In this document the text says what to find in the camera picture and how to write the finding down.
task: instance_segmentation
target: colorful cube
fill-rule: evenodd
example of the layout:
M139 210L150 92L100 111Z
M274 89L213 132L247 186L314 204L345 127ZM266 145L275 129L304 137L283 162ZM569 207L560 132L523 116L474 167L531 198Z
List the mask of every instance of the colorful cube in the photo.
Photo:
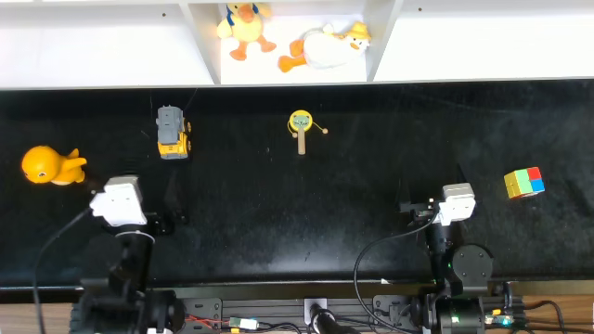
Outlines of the colorful cube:
M505 175L504 179L510 199L534 196L545 191L545 184L542 182L538 167L511 172Z

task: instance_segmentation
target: red cube face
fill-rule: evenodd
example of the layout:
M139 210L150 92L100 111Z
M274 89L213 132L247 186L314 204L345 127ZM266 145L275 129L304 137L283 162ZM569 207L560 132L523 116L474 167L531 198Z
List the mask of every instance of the red cube face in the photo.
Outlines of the red cube face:
M530 178L530 181L539 180L542 178L542 176L540 176L540 170L538 167L528 168L528 178Z

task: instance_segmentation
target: toy truck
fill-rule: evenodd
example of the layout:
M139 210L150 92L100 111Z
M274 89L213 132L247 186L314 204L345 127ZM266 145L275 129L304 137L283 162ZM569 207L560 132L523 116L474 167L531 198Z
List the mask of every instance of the toy truck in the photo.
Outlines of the toy truck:
M159 153L165 160L186 159L192 149L189 141L191 125L178 107L161 107L157 111Z

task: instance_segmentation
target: black table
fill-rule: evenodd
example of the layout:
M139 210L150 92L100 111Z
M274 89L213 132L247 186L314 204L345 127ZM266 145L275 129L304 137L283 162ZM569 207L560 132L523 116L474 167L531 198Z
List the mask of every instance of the black table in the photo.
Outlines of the black table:
M90 200L85 186L24 178L20 159L36 145L80 149L93 178L140 175L146 207L178 186L190 223L158 239L152 286L349 279L365 245L406 229L395 211L399 185L438 196L458 166L478 201L460 228L493 252L495 279L594 277L592 81L200 89L186 112L192 161L161 161L156 109L183 108L193 93L1 93L0 286L30 286L43 242ZM286 127L296 109L329 128L307 133L303 157ZM504 174L533 166L546 192L509 200ZM75 286L118 255L88 218L46 254L41 284ZM431 277L414 237L378 247L361 271Z

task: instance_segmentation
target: metal bracket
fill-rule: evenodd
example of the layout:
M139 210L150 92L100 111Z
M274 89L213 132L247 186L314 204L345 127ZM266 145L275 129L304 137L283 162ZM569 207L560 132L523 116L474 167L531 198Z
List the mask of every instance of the metal bracket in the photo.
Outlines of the metal bracket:
M373 314L378 316L381 320L393 324L399 328L418 330L410 322L410 301L411 297L399 295L378 295L373 297ZM379 333L392 332L388 328L375 328Z
M220 320L223 317L223 302L218 298L187 298L182 299L186 314L195 315L199 318ZM212 324L213 328L207 328L199 322L187 321L179 334L200 334L218 333L219 324Z
M305 298L303 300L303 320L309 326L312 323L312 306L316 305L323 309L328 309L328 300L326 298Z

